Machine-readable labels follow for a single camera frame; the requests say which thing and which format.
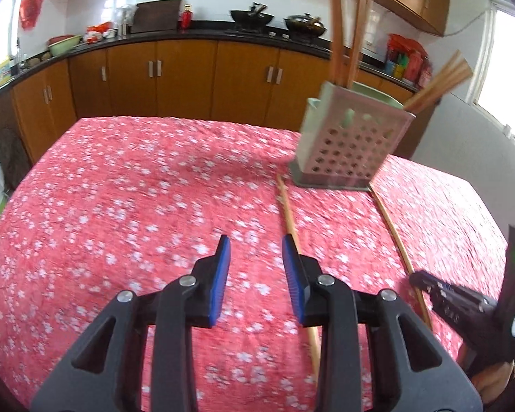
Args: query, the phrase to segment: red floral tablecloth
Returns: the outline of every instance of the red floral tablecloth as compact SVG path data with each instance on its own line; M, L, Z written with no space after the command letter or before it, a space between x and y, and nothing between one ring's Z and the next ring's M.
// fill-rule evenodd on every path
M194 333L199 404L311 409L311 362L291 311L275 183L276 173L288 176L298 136L174 118L79 121L0 220L0 375L8 387L28 404L118 291L163 288L225 233L232 261L223 312L214 329ZM391 287L416 308L369 194L288 186L303 253L354 289ZM497 296L506 243L467 182L390 157L375 186L415 268ZM433 325L455 356L460 338L436 317ZM363 361L368 406L366 353Z

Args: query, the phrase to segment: screw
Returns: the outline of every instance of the screw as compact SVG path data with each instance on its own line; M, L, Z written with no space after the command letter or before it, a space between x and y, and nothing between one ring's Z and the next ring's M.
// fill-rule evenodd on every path
M116 300L118 300L119 302L123 302L123 303L124 302L129 302L132 299L133 299L133 293L131 291L128 291L128 290L121 291L116 296Z
M383 289L379 292L379 295L387 302L392 302L397 298L397 293L395 293L392 289Z
M321 274L319 277L317 277L317 282L319 285L331 287L334 285L335 279L330 274Z
M191 287L196 283L196 277L191 276L190 274L188 276L183 276L180 278L180 285L183 287Z

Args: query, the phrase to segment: silver handle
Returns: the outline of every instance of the silver handle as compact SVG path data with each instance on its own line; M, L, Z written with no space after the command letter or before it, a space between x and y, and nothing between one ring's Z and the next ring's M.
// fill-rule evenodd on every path
M282 80L282 68L279 68L277 71L277 85L281 84L281 80Z
M270 66L269 71L267 71L267 83L271 83L273 81L273 73L275 72L275 69Z

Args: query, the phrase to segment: seasoning bottle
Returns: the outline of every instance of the seasoning bottle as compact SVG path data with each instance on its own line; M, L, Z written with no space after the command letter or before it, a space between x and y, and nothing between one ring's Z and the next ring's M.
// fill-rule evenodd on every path
M186 4L185 10L181 14L181 29L183 29L183 30L188 29L191 24L192 19L193 19L193 13L191 11L191 5Z

